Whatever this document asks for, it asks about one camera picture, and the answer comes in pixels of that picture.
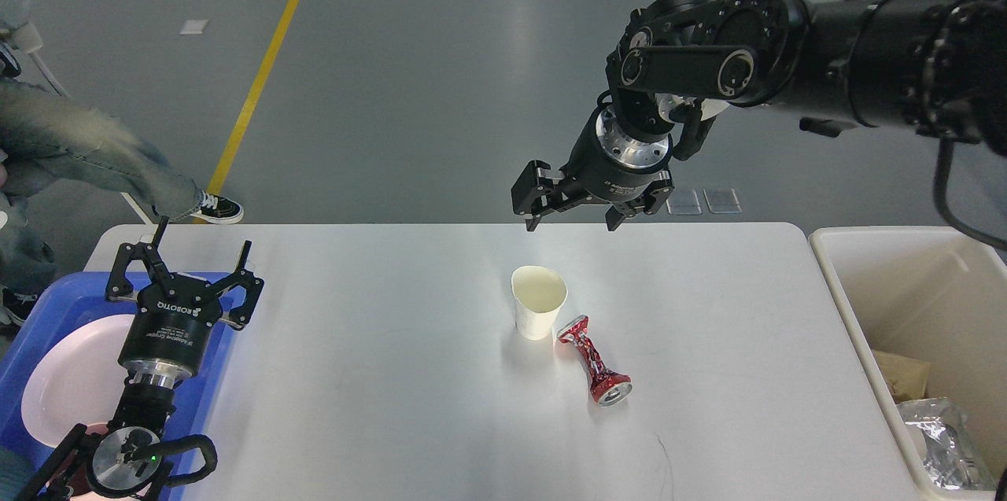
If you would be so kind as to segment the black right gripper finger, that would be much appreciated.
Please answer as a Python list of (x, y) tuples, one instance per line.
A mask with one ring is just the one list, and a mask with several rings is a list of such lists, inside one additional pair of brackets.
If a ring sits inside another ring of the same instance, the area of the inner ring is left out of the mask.
[(615, 232), (625, 221), (636, 218), (639, 214), (657, 214), (666, 206), (672, 193), (672, 190), (648, 190), (630, 201), (612, 203), (605, 214), (608, 231)]
[(587, 203), (587, 192), (565, 168), (554, 170), (542, 160), (531, 160), (511, 186), (513, 213), (534, 232), (547, 215), (563, 213)]

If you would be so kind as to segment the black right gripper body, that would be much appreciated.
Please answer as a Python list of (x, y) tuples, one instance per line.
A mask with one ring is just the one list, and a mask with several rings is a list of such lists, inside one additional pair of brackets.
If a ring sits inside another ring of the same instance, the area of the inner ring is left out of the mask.
[(643, 142), (623, 129), (612, 106), (598, 106), (561, 167), (560, 193), (584, 204), (661, 206), (675, 189), (670, 137)]

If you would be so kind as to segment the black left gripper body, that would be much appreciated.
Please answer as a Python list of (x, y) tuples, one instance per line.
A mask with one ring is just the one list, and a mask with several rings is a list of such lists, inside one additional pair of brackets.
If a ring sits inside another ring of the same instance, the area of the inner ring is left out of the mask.
[(179, 379), (197, 376), (212, 328), (222, 318), (219, 300), (202, 297), (191, 303), (180, 294), (170, 301), (161, 289), (144, 289), (116, 361), (132, 373), (146, 364), (165, 363), (179, 369)]

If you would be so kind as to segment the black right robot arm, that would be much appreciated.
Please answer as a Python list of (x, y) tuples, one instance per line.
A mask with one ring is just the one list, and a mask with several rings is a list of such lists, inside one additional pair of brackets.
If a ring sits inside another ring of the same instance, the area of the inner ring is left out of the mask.
[(607, 55), (567, 163), (529, 161), (511, 207), (532, 231), (601, 204), (616, 230), (669, 200), (669, 162), (701, 150), (720, 112), (769, 105), (826, 138), (858, 126), (934, 138), (936, 211), (1003, 251), (953, 214), (947, 183), (957, 144), (1005, 154), (1005, 0), (655, 0)]

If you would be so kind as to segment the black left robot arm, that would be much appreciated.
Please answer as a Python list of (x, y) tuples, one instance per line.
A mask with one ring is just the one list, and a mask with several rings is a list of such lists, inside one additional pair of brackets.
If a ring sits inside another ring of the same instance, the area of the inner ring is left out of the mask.
[(205, 479), (215, 471), (215, 445), (205, 434), (169, 440), (179, 386), (198, 375), (215, 325), (242, 330), (265, 285), (248, 269), (251, 241), (242, 243), (234, 270), (211, 282), (170, 271), (159, 253), (167, 219), (150, 241), (123, 243), (105, 284), (105, 299), (136, 305), (118, 363), (124, 390), (104, 433), (76, 423), (18, 500), (68, 500), (71, 478), (111, 499), (156, 500), (166, 488)]

